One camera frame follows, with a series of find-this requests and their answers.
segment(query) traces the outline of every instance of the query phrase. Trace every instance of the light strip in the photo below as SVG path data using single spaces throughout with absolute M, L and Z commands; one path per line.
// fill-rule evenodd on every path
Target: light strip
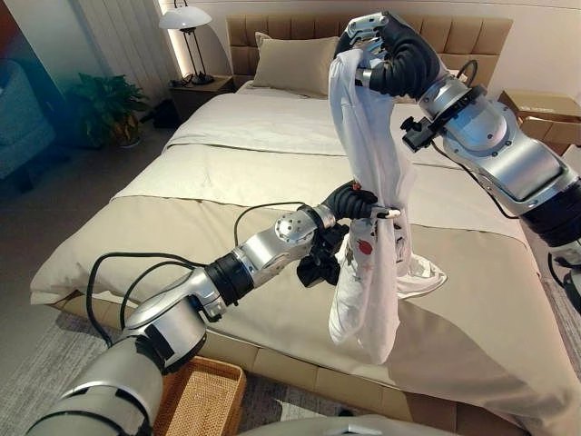
M 165 14 L 168 9 L 173 9 L 173 5 L 168 5 L 167 0 L 158 0 L 162 14 Z M 172 42 L 172 49 L 180 67 L 182 77 L 189 73 L 194 73 L 192 61 L 188 54 L 188 48 L 183 43 L 183 36 L 179 30 L 168 30 L 170 41 Z

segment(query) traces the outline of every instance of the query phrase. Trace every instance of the wall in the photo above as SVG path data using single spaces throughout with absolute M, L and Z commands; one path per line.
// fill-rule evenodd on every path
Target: wall
M 2 57 L 8 45 L 19 32 L 16 21 L 10 15 L 4 2 L 0 0 L 0 57 Z
M 69 0 L 5 0 L 5 4 L 61 92 L 78 73 L 103 75 L 93 43 Z
M 161 0 L 162 10 L 173 1 Z M 190 2 L 213 18 L 198 37 L 209 73 L 229 73 L 226 16 L 230 14 L 377 12 L 503 16 L 514 20 L 489 95 L 504 88 L 560 92 L 581 103 L 581 0 L 330 1 L 255 0 Z
M 157 105 L 170 97 L 168 83 L 179 76 L 175 56 L 160 29 L 153 0 L 74 0 L 76 11 L 112 74 L 143 89 Z
M 67 144 L 70 124 L 66 102 L 3 0 L 0 0 L 0 58 L 12 59 L 24 68 L 38 103 L 56 131 L 57 142 Z

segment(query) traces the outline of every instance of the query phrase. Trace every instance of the wooden nightstand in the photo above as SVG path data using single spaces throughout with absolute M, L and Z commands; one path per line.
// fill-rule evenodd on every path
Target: wooden nightstand
M 182 123 L 216 95 L 233 92 L 234 81 L 231 75 L 215 75 L 214 81 L 210 84 L 170 86 L 170 94 Z

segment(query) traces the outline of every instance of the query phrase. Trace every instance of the white curtain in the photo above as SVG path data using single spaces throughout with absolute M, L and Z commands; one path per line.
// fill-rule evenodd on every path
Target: white curtain
M 75 0 L 111 73 L 143 89 L 151 105 L 169 97 L 180 77 L 167 32 L 159 28 L 156 0 Z

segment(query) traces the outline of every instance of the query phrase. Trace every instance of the white bedsheet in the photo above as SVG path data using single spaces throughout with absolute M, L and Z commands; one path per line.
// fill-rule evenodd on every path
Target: white bedsheet
M 326 100 L 326 97 L 318 98 L 303 94 L 290 93 L 289 91 L 284 91 L 282 89 L 275 89 L 263 86 L 253 86 L 253 83 L 254 83 L 253 80 L 245 82 L 240 88 L 238 88 L 236 94 L 264 95 L 266 97 L 291 98 L 293 100 L 303 100 L 305 98 Z
M 247 94 L 214 98 L 115 197 L 149 195 L 246 206 L 320 203 L 351 177 L 327 104 Z M 275 108 L 288 112 L 272 115 Z M 391 118 L 394 139 L 418 172 L 409 202 L 410 222 L 499 233 L 527 244 L 520 224 L 505 219 L 454 163 L 433 150 L 413 154 L 398 139 L 401 122 L 411 115 L 420 117 L 421 111 L 414 104 L 397 104 Z M 260 122 L 268 118 L 268 123 Z M 248 136 L 242 137 L 239 127 Z

